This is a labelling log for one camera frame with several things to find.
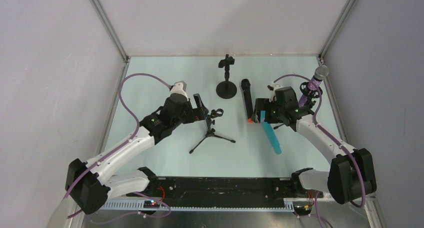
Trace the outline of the purple glitter microphone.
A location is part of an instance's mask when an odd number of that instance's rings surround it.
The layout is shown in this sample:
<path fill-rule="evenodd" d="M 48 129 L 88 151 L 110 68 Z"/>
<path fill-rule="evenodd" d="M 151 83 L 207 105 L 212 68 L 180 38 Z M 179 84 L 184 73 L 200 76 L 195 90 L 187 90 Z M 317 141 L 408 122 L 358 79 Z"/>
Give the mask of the purple glitter microphone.
<path fill-rule="evenodd" d="M 315 105 L 314 99 L 318 99 L 320 97 L 319 92 L 322 93 L 322 89 L 320 85 L 324 78 L 329 75 L 329 68 L 326 65 L 320 65 L 315 69 L 313 77 L 310 81 L 303 82 L 300 85 L 300 91 L 302 93 L 298 105 L 299 107 L 308 107 L 312 108 Z"/>

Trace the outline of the black shock mount tripod stand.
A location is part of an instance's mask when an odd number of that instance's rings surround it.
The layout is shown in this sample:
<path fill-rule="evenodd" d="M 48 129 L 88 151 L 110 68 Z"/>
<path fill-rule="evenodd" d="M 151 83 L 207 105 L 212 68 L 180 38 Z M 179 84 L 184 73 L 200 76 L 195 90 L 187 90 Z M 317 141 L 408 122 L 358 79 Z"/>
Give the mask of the black shock mount tripod stand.
<path fill-rule="evenodd" d="M 319 98 L 319 92 L 308 88 L 308 83 L 303 82 L 300 85 L 302 96 L 305 96 L 305 101 L 299 102 L 295 90 L 291 87 L 278 88 L 275 91 L 275 99 L 271 108 L 271 114 L 281 125 L 274 129 L 285 125 L 297 131 L 297 121 L 307 115 L 313 115 L 313 106 Z"/>

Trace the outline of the black orange-tipped microphone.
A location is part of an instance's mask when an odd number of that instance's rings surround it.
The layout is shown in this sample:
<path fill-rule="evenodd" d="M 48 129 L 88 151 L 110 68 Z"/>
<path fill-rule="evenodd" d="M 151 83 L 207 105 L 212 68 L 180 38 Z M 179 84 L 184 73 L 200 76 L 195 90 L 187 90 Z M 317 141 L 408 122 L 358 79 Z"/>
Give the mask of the black orange-tipped microphone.
<path fill-rule="evenodd" d="M 240 87 L 242 90 L 242 96 L 244 100 L 247 121 L 249 123 L 254 123 L 254 121 L 252 120 L 252 117 L 254 115 L 254 107 L 253 107 L 252 94 L 251 94 L 251 83 L 247 78 L 244 78 L 241 80 Z"/>

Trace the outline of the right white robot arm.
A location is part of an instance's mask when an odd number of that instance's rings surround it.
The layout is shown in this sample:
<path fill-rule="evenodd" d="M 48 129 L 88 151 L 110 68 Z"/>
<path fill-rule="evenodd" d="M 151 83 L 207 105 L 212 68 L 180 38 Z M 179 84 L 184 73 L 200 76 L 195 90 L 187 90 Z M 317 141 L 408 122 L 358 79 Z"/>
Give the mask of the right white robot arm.
<path fill-rule="evenodd" d="M 272 87 L 271 98 L 256 98 L 251 121 L 264 126 L 274 151 L 281 153 L 275 129 L 287 126 L 308 140 L 329 163 L 329 171 L 303 168 L 292 173 L 302 190 L 329 193 L 339 204 L 365 201 L 376 192 L 377 181 L 372 154 L 336 138 L 316 118 L 308 106 L 299 106 L 292 87 Z"/>

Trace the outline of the teal blue microphone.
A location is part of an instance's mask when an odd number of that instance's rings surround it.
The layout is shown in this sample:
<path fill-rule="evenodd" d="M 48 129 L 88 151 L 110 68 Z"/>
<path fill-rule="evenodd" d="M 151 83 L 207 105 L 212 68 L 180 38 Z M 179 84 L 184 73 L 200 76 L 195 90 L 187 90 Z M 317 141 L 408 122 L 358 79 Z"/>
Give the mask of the teal blue microphone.
<path fill-rule="evenodd" d="M 265 131 L 265 134 L 266 134 L 266 136 L 267 136 L 267 138 L 268 138 L 268 140 L 270 142 L 270 145 L 272 146 L 274 152 L 277 155 L 280 155 L 282 153 L 282 150 L 281 150 L 281 146 L 280 146 L 279 140 L 278 140 L 278 138 L 277 138 L 277 136 L 276 136 L 276 134 L 275 134 L 274 129 L 272 128 L 272 126 L 265 121 L 265 117 L 266 117 L 266 112 L 264 110 L 261 110 L 260 111 L 260 123 L 261 123 L 261 126 L 262 126 L 263 130 Z"/>

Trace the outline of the black tripod clip stand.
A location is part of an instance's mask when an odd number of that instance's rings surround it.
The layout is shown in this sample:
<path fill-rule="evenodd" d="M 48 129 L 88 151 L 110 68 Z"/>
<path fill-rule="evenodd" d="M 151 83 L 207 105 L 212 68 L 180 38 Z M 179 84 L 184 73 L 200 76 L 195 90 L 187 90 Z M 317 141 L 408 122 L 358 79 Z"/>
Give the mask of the black tripod clip stand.
<path fill-rule="evenodd" d="M 230 138 L 226 138 L 226 137 L 217 135 L 216 130 L 214 128 L 212 128 L 212 125 L 215 125 L 215 119 L 222 117 L 223 114 L 224 114 L 224 110 L 222 108 L 213 109 L 210 113 L 207 114 L 207 116 L 205 117 L 207 131 L 206 131 L 204 137 L 197 143 L 197 145 L 195 147 L 193 147 L 188 152 L 189 154 L 192 154 L 196 150 L 196 148 L 198 148 L 199 145 L 206 138 L 218 138 L 218 139 L 223 139 L 223 140 L 229 141 L 231 143 L 236 143 L 236 141 L 234 139 L 230 139 Z"/>

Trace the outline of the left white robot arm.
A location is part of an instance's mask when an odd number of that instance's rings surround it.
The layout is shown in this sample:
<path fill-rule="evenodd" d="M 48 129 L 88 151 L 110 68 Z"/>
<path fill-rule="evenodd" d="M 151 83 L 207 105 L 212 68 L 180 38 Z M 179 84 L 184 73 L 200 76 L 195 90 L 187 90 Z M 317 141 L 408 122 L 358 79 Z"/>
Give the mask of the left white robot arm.
<path fill-rule="evenodd" d="M 179 125 L 205 120 L 208 109 L 198 93 L 193 97 L 196 108 L 183 94 L 171 94 L 164 105 L 138 121 L 136 130 L 121 144 L 85 162 L 79 158 L 73 160 L 67 170 L 66 197 L 71 197 L 81 212 L 90 215 L 114 197 L 147 188 L 155 175 L 146 167 L 130 175 L 115 176 L 115 173 L 135 156 L 170 136 Z"/>

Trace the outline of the black round base stand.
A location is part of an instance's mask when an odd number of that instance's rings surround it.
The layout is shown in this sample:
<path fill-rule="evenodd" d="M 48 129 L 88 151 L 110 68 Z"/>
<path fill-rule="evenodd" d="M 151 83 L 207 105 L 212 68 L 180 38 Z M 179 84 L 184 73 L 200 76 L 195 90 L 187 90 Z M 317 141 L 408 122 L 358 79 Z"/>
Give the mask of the black round base stand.
<path fill-rule="evenodd" d="M 222 99 L 231 99 L 237 94 L 236 85 L 231 82 L 230 79 L 230 66 L 235 64 L 235 59 L 229 54 L 225 55 L 225 58 L 220 60 L 218 68 L 224 68 L 224 81 L 220 82 L 216 86 L 216 94 Z"/>

